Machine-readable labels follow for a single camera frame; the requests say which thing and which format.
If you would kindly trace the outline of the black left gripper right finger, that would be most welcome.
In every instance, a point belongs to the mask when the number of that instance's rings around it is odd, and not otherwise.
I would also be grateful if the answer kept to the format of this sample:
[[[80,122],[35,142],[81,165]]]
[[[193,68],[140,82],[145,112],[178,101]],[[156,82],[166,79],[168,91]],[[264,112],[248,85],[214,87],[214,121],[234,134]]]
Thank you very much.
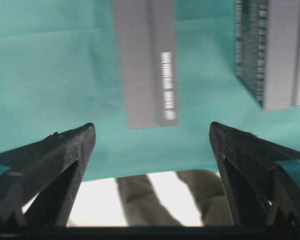
[[[281,212],[300,227],[300,187],[286,169],[299,151],[219,122],[209,140],[235,225],[272,225]]]

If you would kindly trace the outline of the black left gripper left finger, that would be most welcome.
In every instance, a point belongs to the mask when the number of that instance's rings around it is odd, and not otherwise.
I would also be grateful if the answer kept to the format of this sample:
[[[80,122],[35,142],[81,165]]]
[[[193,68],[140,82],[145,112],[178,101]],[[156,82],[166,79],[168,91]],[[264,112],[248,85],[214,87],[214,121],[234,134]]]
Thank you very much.
[[[0,153],[0,227],[65,226],[95,144],[87,123]]]

